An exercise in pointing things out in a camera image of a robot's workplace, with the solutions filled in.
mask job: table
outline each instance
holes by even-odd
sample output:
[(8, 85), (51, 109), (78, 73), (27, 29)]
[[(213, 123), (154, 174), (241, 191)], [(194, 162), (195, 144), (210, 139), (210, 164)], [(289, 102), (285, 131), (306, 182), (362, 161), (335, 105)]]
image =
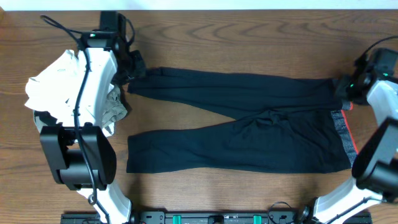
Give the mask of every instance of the table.
[[(137, 32), (148, 67), (245, 72), (291, 78), (338, 78), (370, 44), (398, 33), (398, 11), (122, 11)], [(92, 30), (100, 13), (6, 12), (0, 23), (0, 222), (57, 223), (64, 212), (92, 211), (86, 199), (50, 173), (24, 106), (25, 84), (75, 43), (39, 19), (46, 14), (66, 27)], [(382, 44), (397, 49), (397, 41)], [(263, 174), (190, 169), (127, 174), (127, 137), (155, 129), (200, 128), (232, 121), (194, 108), (126, 93), (129, 114), (109, 138), (118, 157), (116, 178), (136, 208), (169, 211), (267, 210), (276, 201), (299, 207), (329, 193), (350, 176)], [(372, 109), (346, 113), (361, 149), (376, 130)], [(376, 223), (398, 221), (396, 207), (371, 209)]]

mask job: red trim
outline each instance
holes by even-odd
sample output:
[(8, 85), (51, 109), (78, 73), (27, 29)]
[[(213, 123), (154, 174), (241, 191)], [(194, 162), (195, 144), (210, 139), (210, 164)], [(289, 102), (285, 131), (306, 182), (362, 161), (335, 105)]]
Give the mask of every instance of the red trim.
[(347, 130), (348, 130), (348, 132), (349, 132), (349, 136), (351, 137), (351, 140), (352, 140), (352, 142), (353, 142), (353, 144), (354, 144), (354, 149), (355, 149), (356, 153), (358, 154), (358, 148), (357, 148), (356, 145), (355, 145), (355, 141), (354, 141), (354, 138), (353, 138), (353, 134), (351, 133), (351, 130), (349, 129), (346, 114), (344, 113), (343, 110), (341, 110), (341, 114), (342, 114), (343, 117), (344, 117), (344, 122), (346, 123), (346, 127), (347, 127)]

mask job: dark pants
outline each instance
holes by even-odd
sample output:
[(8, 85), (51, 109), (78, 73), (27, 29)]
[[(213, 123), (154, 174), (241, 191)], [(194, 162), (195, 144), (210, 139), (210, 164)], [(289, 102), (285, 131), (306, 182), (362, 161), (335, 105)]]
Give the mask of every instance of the dark pants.
[(351, 168), (349, 157), (355, 156), (347, 127), (339, 126), (340, 110), (346, 105), (333, 97), (330, 79), (159, 68), (131, 82), (129, 92), (186, 103), (237, 121), (130, 136), (127, 172), (217, 167), (326, 173)]

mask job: dark garment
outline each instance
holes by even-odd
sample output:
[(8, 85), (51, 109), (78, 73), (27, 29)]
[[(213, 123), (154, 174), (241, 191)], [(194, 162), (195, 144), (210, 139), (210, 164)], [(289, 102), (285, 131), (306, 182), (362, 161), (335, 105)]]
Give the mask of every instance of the dark garment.
[(217, 167), (327, 173), (351, 168), (353, 143), (342, 141), (347, 127), (340, 120), (342, 128), (336, 130), (340, 110), (347, 105), (333, 97), (330, 79), (158, 68), (131, 82), (129, 92), (186, 103), (237, 121), (130, 136), (127, 172)]

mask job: white trim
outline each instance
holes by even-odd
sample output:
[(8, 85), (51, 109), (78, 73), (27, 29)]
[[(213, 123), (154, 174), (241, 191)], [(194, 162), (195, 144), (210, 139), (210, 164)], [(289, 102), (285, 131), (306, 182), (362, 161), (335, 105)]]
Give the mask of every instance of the white trim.
[(398, 9), (398, 0), (0, 0), (5, 11)]

